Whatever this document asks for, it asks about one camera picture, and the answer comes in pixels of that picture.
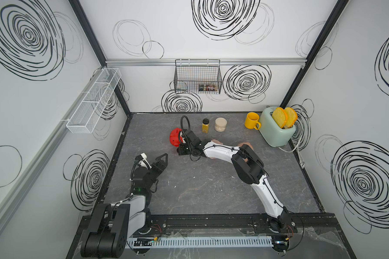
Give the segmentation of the red piggy bank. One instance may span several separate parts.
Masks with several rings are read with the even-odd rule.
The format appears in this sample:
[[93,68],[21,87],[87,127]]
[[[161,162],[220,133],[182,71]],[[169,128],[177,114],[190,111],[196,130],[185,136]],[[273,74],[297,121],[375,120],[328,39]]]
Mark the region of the red piggy bank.
[[170,133],[169,140],[173,146],[178,147],[181,143],[183,143],[182,130],[180,128],[173,129]]

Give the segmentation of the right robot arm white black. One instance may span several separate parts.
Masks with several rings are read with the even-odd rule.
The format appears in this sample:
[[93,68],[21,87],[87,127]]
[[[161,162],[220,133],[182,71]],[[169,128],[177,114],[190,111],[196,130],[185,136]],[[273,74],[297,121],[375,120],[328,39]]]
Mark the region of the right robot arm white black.
[[264,163],[249,145],[227,146],[213,140],[201,141],[188,129],[180,131],[176,138],[179,155],[219,159],[232,164],[238,177],[254,189],[262,202],[270,228],[274,232],[294,230],[291,214],[275,195]]

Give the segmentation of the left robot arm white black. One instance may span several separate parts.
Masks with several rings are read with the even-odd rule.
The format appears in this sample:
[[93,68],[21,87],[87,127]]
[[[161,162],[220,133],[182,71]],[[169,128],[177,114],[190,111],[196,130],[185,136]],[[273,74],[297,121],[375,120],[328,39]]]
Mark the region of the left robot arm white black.
[[135,157],[131,170],[130,193],[126,198],[110,204],[100,204],[92,214],[90,223],[82,232],[80,254],[83,258],[119,258],[128,239],[137,231],[149,231],[152,194],[157,191],[159,176],[168,166],[168,154],[158,156],[149,163],[147,155]]

